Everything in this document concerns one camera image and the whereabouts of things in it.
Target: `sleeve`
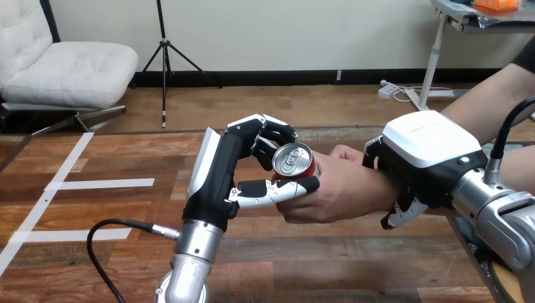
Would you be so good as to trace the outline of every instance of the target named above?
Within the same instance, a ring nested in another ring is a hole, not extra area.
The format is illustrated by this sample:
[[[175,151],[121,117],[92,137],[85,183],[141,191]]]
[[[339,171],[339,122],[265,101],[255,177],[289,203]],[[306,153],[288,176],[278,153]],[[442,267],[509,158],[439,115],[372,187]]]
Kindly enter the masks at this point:
[[[535,37],[526,44],[512,63],[535,73]]]

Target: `chair leg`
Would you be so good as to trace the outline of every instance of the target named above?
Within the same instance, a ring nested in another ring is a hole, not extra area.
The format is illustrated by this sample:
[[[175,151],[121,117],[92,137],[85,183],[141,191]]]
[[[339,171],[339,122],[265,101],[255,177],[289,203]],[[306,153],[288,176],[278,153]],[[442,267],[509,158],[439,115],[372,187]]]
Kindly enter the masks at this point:
[[[38,136],[40,134],[51,133],[53,131],[57,131],[58,129],[70,126],[70,125],[72,125],[72,123],[73,123],[73,118],[72,117],[68,117],[67,119],[61,120],[58,123],[55,123],[55,124],[53,124],[53,125],[51,125],[51,126],[49,126],[47,128],[43,128],[40,131],[36,131],[35,133],[32,134],[32,136]]]
[[[89,133],[90,130],[85,125],[84,120],[91,119],[94,117],[100,117],[100,116],[104,116],[108,114],[113,114],[115,112],[121,112],[125,110],[126,110],[125,105],[119,105],[119,106],[110,107],[109,109],[96,110],[94,112],[86,112],[84,114],[76,113],[76,115],[72,117],[68,117],[67,119],[61,120],[58,123],[53,124],[47,128],[43,128],[40,131],[36,131],[35,133],[32,134],[32,136],[51,133],[53,131],[57,131],[58,129],[65,128],[67,126],[72,126],[73,124],[78,125],[85,133]]]
[[[87,126],[85,126],[84,122],[80,119],[80,114],[76,114],[76,116],[74,116],[73,122],[78,124],[78,126],[83,130],[84,133],[90,133]]]
[[[84,114],[80,114],[79,117],[82,121],[84,121],[86,119],[100,117],[100,116],[104,116],[104,115],[111,114],[114,112],[120,112],[120,111],[125,111],[125,110],[126,110],[125,105],[119,105],[119,106],[110,107],[109,109],[96,110],[94,112],[86,112]]]

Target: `can lid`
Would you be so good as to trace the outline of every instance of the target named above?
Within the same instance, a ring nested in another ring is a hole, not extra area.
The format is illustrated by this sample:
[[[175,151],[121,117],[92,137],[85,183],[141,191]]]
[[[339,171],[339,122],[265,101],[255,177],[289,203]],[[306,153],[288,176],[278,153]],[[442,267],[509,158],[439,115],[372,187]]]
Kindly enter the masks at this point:
[[[273,156],[273,169],[279,175],[293,177],[310,167],[312,157],[312,150],[307,145],[288,143]]]

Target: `table leg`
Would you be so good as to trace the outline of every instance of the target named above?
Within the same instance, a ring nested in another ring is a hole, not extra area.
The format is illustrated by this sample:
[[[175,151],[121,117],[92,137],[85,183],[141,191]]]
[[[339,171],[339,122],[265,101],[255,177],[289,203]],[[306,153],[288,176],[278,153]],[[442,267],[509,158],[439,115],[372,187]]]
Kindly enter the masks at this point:
[[[427,65],[427,71],[425,73],[425,79],[423,80],[420,96],[414,90],[406,90],[407,96],[411,99],[412,103],[418,110],[429,110],[427,107],[427,98],[433,82],[433,76],[437,69],[438,57],[440,56],[440,48],[442,46],[442,36],[444,35],[445,26],[448,22],[448,15],[440,13],[440,23],[438,24],[437,37],[435,38],[435,44],[431,49],[431,56]]]

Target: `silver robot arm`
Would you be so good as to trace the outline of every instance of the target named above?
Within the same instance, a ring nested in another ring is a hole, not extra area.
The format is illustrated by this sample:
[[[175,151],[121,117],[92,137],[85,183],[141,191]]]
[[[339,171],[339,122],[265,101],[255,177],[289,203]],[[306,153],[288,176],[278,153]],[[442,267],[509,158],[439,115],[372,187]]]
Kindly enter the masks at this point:
[[[198,303],[208,300],[206,279],[215,261],[227,222],[239,209],[272,205],[311,193],[319,187],[316,176],[297,180],[244,181],[234,185],[239,159],[254,156],[265,170],[279,145],[294,142],[297,134],[286,123],[266,115],[253,115],[228,125],[224,135],[208,128],[197,155],[176,238],[172,270],[158,284],[156,303]]]
[[[454,208],[517,275],[524,300],[535,302],[535,198],[498,176],[508,131],[500,131],[505,137],[498,136],[487,159],[476,138],[443,115],[415,112],[365,145],[363,165],[373,169],[377,158],[377,168],[402,185],[384,229],[428,208]]]

